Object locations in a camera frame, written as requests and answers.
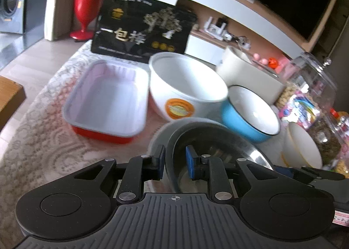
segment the red decorative bottle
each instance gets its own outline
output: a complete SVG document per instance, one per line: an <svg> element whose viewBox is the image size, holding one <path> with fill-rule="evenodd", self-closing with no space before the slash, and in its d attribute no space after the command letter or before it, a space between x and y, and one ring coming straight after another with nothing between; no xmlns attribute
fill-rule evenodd
<svg viewBox="0 0 349 249"><path fill-rule="evenodd" d="M86 41L93 37L94 32L87 30L88 24L93 21L101 8L103 0L75 0L75 15L81 23L81 30L73 31L70 37L77 41Z"/></svg>

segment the pink toy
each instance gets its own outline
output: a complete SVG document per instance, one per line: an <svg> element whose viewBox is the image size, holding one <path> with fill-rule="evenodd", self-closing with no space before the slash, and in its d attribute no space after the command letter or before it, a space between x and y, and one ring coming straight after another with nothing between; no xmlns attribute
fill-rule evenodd
<svg viewBox="0 0 349 249"><path fill-rule="evenodd" d="M263 65L267 65L267 64L268 64L268 60L265 59L265 58L261 59L259 62L260 62L261 64L263 64Z"/></svg>
<svg viewBox="0 0 349 249"><path fill-rule="evenodd" d="M279 58L279 66L275 69L275 72L279 74L282 71L283 67L285 67L289 62L290 60L286 57Z"/></svg>
<svg viewBox="0 0 349 249"><path fill-rule="evenodd" d="M261 58L261 56L260 56L258 53L254 53L253 58L254 58L256 61L259 61L259 59Z"/></svg>

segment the orange label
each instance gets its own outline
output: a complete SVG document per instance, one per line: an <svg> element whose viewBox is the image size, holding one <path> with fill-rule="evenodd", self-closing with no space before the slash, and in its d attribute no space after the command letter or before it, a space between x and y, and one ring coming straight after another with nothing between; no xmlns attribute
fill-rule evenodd
<svg viewBox="0 0 349 249"><path fill-rule="evenodd" d="M172 119L190 117L195 111L193 105L179 98L167 100L165 103L165 110Z"/></svg>

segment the crosshair marking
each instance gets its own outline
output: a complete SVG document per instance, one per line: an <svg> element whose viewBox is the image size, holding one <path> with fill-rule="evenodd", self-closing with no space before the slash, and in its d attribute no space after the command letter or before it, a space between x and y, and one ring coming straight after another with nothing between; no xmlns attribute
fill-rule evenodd
<svg viewBox="0 0 349 249"><path fill-rule="evenodd" d="M181 198L179 198L178 196L173 196L173 197L171 197L170 199L173 200L173 201L178 201L178 200L180 200Z"/></svg>

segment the wooden floor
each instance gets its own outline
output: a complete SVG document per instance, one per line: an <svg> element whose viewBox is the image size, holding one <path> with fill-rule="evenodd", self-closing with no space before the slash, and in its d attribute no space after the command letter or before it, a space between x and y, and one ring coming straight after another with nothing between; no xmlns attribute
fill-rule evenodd
<svg viewBox="0 0 349 249"><path fill-rule="evenodd" d="M20 83L27 95L27 99L0 133L0 159L19 126L20 120L35 97L82 45L83 43L76 43L72 39L55 42L43 39L28 48L0 71L1 76Z"/></svg>

